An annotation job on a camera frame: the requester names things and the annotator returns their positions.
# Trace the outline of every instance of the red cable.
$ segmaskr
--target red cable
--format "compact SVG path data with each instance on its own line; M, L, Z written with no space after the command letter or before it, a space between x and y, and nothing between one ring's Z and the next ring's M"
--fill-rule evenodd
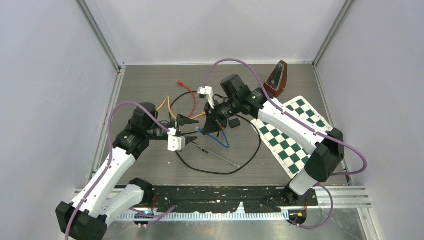
M190 115L188 115L188 118L191 118L192 115L195 113L195 110L196 110L196 96L195 96L194 92L188 86L186 86L184 83L182 83L181 81L177 81L176 83L180 86L183 86L187 90L189 90L191 95L193 96L193 100L194 100L193 110L190 112Z

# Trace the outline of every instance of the wood grain surface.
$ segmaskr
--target wood grain surface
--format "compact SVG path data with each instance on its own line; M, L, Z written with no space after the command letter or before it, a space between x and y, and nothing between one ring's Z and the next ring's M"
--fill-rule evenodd
M210 65L141 65L128 66L125 71L118 103L122 101L149 102L158 107L170 96L173 101L187 90L178 85L182 81L193 91L202 85ZM274 69L274 65L253 65L261 79L266 80ZM212 86L214 93L224 95L219 82L230 74L238 74L251 90L258 87L253 74L242 65L219 65L212 72L208 86ZM310 64L288 65L286 90L278 97L285 103L297 96L303 96L322 116L327 119L324 103L318 88L317 80ZM204 99L197 99L196 113L200 114L205 106ZM187 116L193 108L193 98L190 94L183 96L176 102L172 111L174 114ZM134 111L133 106L123 106L115 114L112 123L112 139L120 133ZM168 108L159 111L159 120L169 120ZM205 117L198 118L199 124L185 125L185 132L194 131L195 127L203 127ZM242 166L255 152L259 138L250 124L240 120L241 126L226 130L230 148L224 148L207 136L196 134L199 145L208 148L214 153ZM106 147L104 158L109 149ZM185 161L198 169L232 172L236 168L225 161L206 154L188 145L181 153ZM336 172L341 172L340 165ZM153 185L286 185L290 178L271 154L270 150L262 145L255 159L241 171L232 175L214 175L196 172L187 168L178 159L174 152L167 151L166 141L150 141L150 146L143 152L138 161L124 174L119 184L128 184L134 178L147 180ZM326 185L346 185L345 177L331 177Z

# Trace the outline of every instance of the blue cable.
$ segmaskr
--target blue cable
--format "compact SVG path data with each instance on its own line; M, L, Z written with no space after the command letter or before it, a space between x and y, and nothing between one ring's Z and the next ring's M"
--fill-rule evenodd
M202 128L200 128L200 127L196 127L196 130L199 132L199 133L203 133L203 129ZM226 148L226 149L229 149L230 148L230 143L228 142L228 139L227 139L227 135L225 134L225 132L224 131L222 131L222 135L224 135L224 138L225 138L225 141L226 141L226 145L224 144L224 143L222 143L218 138L216 138L215 136L212 136L211 134L208 134L208 136L211 138L211 139L213 139L213 140L215 140L215 141L217 141L221 146L223 146L224 148Z

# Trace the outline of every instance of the robotic arm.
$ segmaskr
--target robotic arm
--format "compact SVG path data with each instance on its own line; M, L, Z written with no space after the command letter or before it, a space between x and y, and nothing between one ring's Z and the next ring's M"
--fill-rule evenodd
M157 118L158 112L152 103L141 105ZM71 215L76 210L76 204L84 200L79 208L70 229L70 237L74 239L102 239L107 227L122 213L137 204L147 204L153 199L152 185L147 181L135 178L126 188L107 199L122 175L136 162L150 144L150 140L168 140L169 151L181 151L187 144L197 137L184 137L180 126L196 124L199 121L191 120L178 115L176 120L164 124L169 132L164 132L141 109L137 108L128 121L124 131L119 133L113 142L113 159L108 165L109 156L100 169L109 168L105 173L98 171L85 188L73 198L70 203L61 202L56 208L56 216L60 229L66 232ZM85 199L87 191L100 179L98 184Z
M296 204L297 201L302 201L304 194L318 182L326 182L343 160L345 152L342 145L317 135L319 132L343 141L340 130L334 128L331 132L326 132L315 124L301 119L295 112L283 107L276 98L272 98L271 101L281 107L285 113L289 113L291 117L283 114L267 100L260 87L251 91L236 74L222 80L220 85L227 95L222 103L214 100L211 87L201 87L197 91L200 98L208 97L204 107L206 112L206 123L202 132L204 135L225 129L228 119L241 113L273 125L311 154L304 169L289 182L284 190L284 197L288 202ZM314 132L307 130L298 122L309 126Z

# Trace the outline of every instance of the white wall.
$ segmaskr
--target white wall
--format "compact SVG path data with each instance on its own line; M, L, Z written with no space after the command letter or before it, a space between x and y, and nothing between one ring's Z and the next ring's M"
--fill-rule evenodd
M127 65L311 63L344 0L95 0Z
M74 0L0 6L0 239L63 238L116 73Z
M358 0L318 69L384 239L423 239L424 1ZM362 164L346 154L350 169Z

